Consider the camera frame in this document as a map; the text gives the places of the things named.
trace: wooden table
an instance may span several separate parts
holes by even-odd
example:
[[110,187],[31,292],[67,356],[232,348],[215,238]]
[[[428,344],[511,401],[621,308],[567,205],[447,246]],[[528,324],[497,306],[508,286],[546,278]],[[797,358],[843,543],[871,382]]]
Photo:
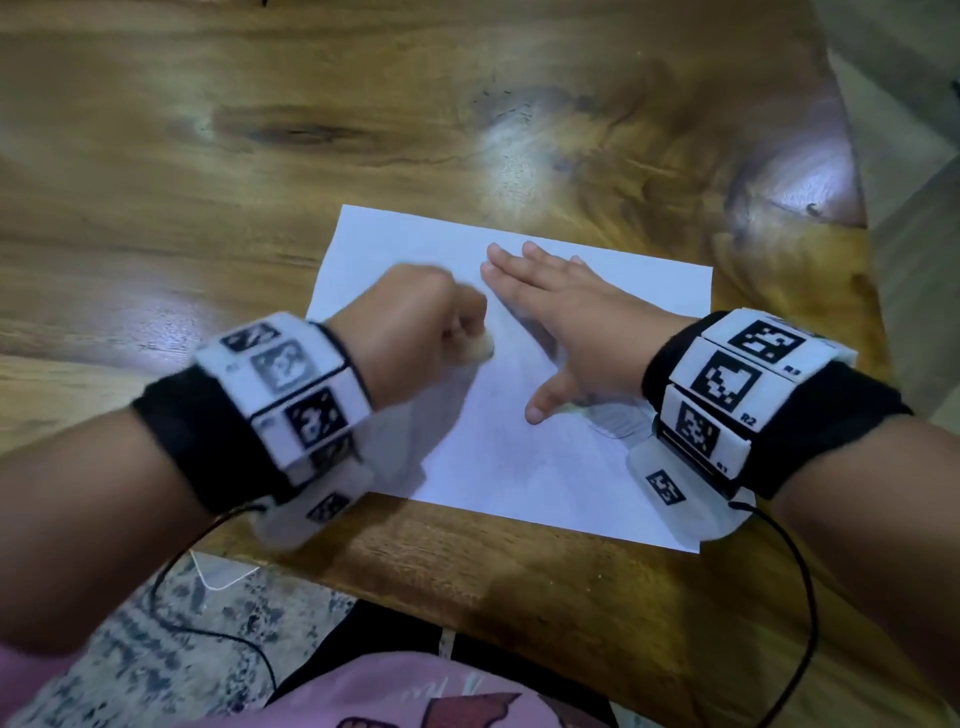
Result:
[[[8,0],[0,445],[302,313],[343,203],[714,266],[888,377],[845,116],[806,0]],[[752,723],[807,615],[762,525],[691,556],[369,497],[296,554],[213,551],[492,640],[668,725]],[[781,725],[940,701],[828,576]]]

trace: white paper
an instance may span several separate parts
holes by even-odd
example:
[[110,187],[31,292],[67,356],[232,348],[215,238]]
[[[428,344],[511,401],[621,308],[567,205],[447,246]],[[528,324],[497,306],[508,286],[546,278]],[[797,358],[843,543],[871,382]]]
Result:
[[627,446],[578,408],[528,425],[524,407],[556,371],[544,349],[480,277],[492,242],[520,254],[525,240],[570,258],[646,301],[687,316],[709,313],[712,269],[662,258],[343,206],[307,318],[323,320],[395,263],[432,263],[487,294],[493,359],[454,373],[414,403],[422,473],[385,492],[509,519],[681,550],[627,471]]

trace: pink clothing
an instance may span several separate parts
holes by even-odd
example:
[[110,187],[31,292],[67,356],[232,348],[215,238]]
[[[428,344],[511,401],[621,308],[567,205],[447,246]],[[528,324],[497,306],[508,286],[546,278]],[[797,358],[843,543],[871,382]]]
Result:
[[[74,658],[38,658],[0,646],[0,723]],[[211,717],[208,728],[602,728],[582,711],[519,683],[419,652],[366,655],[263,710]]]

